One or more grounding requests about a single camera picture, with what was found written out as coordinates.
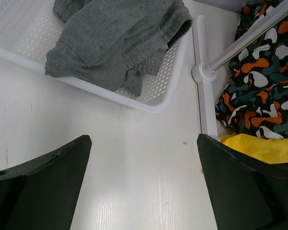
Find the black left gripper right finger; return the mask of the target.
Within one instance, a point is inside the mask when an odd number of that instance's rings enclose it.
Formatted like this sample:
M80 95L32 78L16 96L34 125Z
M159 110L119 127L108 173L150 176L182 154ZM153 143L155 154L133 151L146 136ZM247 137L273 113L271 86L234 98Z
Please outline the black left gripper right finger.
M206 134L197 147L219 230L288 230L288 163L267 164Z

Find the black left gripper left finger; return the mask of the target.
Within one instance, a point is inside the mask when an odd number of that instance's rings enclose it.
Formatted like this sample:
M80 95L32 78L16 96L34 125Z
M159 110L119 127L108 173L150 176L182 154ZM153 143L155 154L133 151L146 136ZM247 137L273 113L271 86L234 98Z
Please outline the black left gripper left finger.
M0 171L0 230L68 230L92 141L66 145Z

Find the grey shorts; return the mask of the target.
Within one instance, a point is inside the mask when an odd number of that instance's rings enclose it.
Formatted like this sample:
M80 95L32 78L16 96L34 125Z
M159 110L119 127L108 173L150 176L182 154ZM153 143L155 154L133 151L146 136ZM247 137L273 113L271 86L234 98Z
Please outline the grey shorts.
M124 88L136 97L143 75L158 74L193 22L180 0L57 0L53 14L64 29L47 52L45 74L113 92Z

